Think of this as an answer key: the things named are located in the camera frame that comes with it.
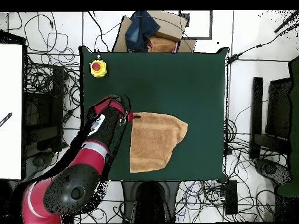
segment orange towel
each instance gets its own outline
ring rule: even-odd
[[[150,48],[149,53],[171,53],[175,48],[175,43],[165,38],[157,38],[152,36],[149,38]]]
[[[134,113],[131,149],[131,173],[163,169],[174,147],[182,141],[188,125],[176,117],[158,113]]]

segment cardboard box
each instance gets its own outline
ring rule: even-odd
[[[185,18],[160,10],[148,10],[147,12],[160,26],[155,37],[180,42],[187,24]]]
[[[165,38],[174,42],[180,42],[179,49],[177,51],[178,53],[190,53],[194,50],[196,40],[181,40],[183,32],[180,28],[176,27],[180,27],[182,24],[182,29],[184,30],[187,23],[186,19],[160,10],[148,10],[148,13],[152,17],[157,18],[155,21],[160,25],[160,29],[156,32],[155,37]],[[126,39],[124,35],[131,23],[132,21],[127,16],[123,16],[123,20],[119,28],[119,34],[112,49],[114,53],[127,51]]]
[[[177,53],[192,53],[194,51],[196,40],[181,40]]]

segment red robot arm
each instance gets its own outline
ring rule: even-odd
[[[69,166],[55,177],[28,186],[22,205],[23,223],[61,223],[62,214],[80,211],[90,200],[102,174],[115,129],[133,120],[120,96],[109,96],[88,113],[88,138]]]

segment denim cloth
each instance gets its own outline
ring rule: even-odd
[[[125,34],[127,49],[146,52],[148,39],[159,30],[160,26],[147,11],[136,11],[131,20],[132,24]]]

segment green tabletop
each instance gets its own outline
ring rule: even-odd
[[[127,95],[132,112],[164,113],[188,123],[166,168],[130,173],[132,124],[128,124],[109,180],[225,180],[222,172],[225,57],[228,49],[205,53],[101,53],[109,76],[94,78],[95,53],[82,47],[84,112],[111,94]]]
[[[290,184],[281,185],[277,192],[282,196],[299,197],[299,57],[288,63],[293,88],[290,92],[291,116],[290,136],[291,154],[290,169],[293,180]]]

